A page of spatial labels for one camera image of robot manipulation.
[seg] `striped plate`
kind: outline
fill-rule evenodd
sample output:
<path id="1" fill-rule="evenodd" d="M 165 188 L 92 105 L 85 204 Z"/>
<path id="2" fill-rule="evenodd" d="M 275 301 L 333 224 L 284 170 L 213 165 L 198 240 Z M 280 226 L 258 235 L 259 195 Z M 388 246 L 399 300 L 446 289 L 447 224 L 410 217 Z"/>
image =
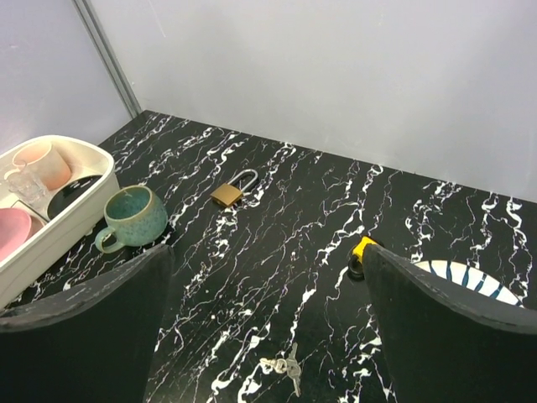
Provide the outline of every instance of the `striped plate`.
<path id="1" fill-rule="evenodd" d="M 501 285 L 494 277 L 481 270 L 449 260 L 428 260 L 415 265 L 433 275 L 439 275 L 443 279 L 462 285 L 484 296 L 490 296 L 509 305 L 523 307 L 522 302 L 515 294 Z"/>

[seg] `padlock shackle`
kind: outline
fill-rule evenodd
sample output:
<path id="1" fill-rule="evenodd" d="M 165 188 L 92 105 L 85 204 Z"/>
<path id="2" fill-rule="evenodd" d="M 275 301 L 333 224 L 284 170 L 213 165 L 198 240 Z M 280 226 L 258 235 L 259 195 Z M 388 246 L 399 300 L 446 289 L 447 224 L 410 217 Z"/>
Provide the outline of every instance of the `padlock shackle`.
<path id="1" fill-rule="evenodd" d="M 243 177 L 252 175 L 253 178 L 251 181 L 249 181 L 244 187 L 238 188 L 240 191 L 245 192 L 249 191 L 252 186 L 255 184 L 256 180 L 259 178 L 259 174 L 256 170 L 241 170 L 238 174 L 233 176 L 231 180 L 228 182 L 229 185 L 235 186 L 237 182 L 239 182 Z"/>

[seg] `white tray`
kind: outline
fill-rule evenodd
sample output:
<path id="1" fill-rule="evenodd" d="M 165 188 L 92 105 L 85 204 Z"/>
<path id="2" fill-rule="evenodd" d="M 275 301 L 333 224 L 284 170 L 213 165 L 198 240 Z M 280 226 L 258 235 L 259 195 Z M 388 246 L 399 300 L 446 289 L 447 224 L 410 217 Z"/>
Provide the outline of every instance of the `white tray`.
<path id="1" fill-rule="evenodd" d="M 11 164 L 13 155 L 19 149 L 40 140 L 49 140 L 58 149 L 71 168 L 73 175 L 70 182 L 89 175 L 102 177 L 0 262 L 0 308 L 17 297 L 79 239 L 89 233 L 103 217 L 108 198 L 119 190 L 112 156 L 93 144 L 69 137 L 51 135 L 31 139 L 0 155 L 0 167 Z M 17 200 L 6 186 L 0 185 L 0 207 L 11 207 Z M 23 205 L 17 203 L 14 207 L 23 208 Z M 46 217 L 46 212 L 39 213 Z"/>

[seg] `silver key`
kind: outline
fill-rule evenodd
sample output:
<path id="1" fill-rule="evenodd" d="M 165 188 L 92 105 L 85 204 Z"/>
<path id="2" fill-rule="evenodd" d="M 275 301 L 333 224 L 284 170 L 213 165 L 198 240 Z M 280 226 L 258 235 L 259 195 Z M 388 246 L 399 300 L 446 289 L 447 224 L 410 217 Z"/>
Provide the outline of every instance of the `silver key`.
<path id="1" fill-rule="evenodd" d="M 298 347 L 299 345 L 297 343 L 293 343 L 291 353 L 285 361 L 287 362 L 287 376 L 293 381 L 296 396 L 300 397 L 300 376 L 302 375 L 302 369 L 300 369 L 299 363 L 296 360 L 296 350 Z"/>
<path id="2" fill-rule="evenodd" d="M 276 374 L 285 374 L 287 372 L 287 361 L 284 359 L 260 359 L 259 362 L 272 367 Z"/>

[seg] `brass padlock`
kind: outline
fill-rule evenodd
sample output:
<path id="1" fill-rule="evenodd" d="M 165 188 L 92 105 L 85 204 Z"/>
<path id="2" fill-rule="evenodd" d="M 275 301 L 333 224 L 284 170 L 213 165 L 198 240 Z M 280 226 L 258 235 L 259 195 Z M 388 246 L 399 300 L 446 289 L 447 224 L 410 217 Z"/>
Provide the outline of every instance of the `brass padlock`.
<path id="1" fill-rule="evenodd" d="M 253 175 L 251 181 L 249 181 L 244 187 L 238 188 L 236 184 L 245 176 Z M 230 207 L 235 204 L 238 199 L 242 197 L 242 193 L 249 191 L 256 180 L 259 178 L 256 170 L 243 170 L 239 172 L 228 182 L 224 183 L 218 189 L 211 193 L 212 200 L 224 207 Z"/>

